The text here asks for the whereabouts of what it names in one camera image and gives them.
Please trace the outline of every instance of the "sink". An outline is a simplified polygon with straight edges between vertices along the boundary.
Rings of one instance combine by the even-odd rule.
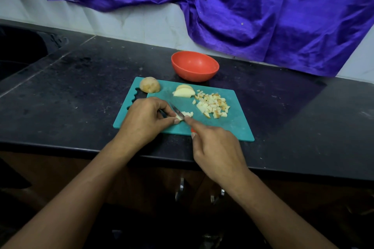
[[[67,43],[53,33],[0,25],[0,81]]]

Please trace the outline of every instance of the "teal cutting board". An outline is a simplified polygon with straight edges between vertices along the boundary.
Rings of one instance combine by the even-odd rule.
[[[121,109],[117,115],[117,118],[113,124],[114,128],[119,128],[121,126],[124,117],[127,114],[127,108],[132,105],[132,101],[135,99],[135,95],[137,94],[136,88],[139,87],[140,81],[143,80],[142,77],[136,77],[134,82],[132,83],[129,92],[122,104]],[[192,104],[194,97],[191,98],[181,98],[172,95],[172,92],[175,91],[177,86],[181,83],[177,82],[170,82],[170,81],[162,81],[159,80],[161,85],[161,91],[154,94],[148,94],[147,97],[156,96],[168,102],[174,104],[180,111],[191,112],[193,111],[193,118],[196,120],[201,121],[206,125],[211,126],[218,126],[222,127],[225,130],[231,131],[236,138],[241,141],[249,141],[253,142],[255,138],[251,132],[250,126],[248,125],[247,119],[244,116],[243,110],[239,104],[239,101],[236,97],[236,94],[233,90],[227,89],[220,89],[220,88],[213,88],[213,87],[205,87],[205,86],[198,86],[198,85],[190,85],[194,88],[195,92],[197,90],[204,91],[206,94],[211,93],[218,93],[221,97],[226,99],[226,102],[230,107],[227,113],[227,117],[221,117],[218,119],[213,118],[213,114],[211,118],[206,118],[196,107],[196,105]],[[184,121],[177,125],[173,125],[163,131],[163,133],[168,134],[177,134],[177,135],[191,135],[191,128],[188,124]]]

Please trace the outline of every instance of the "orange plastic bowl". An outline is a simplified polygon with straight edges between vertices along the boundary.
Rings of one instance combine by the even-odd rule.
[[[218,62],[210,56],[194,51],[174,53],[171,64],[178,76],[191,82],[208,81],[220,68]]]

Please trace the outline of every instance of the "person's left hand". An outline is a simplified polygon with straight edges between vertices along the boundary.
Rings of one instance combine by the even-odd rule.
[[[159,110],[170,117],[163,118]],[[162,130],[178,124],[175,116],[176,113],[164,100],[156,97],[138,99],[130,106],[114,141],[130,146],[129,151],[134,155]]]

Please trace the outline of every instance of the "satin fabric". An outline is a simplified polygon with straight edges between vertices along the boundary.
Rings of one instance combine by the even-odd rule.
[[[178,3],[196,43],[320,76],[335,76],[374,24],[374,0],[67,1],[103,12]]]

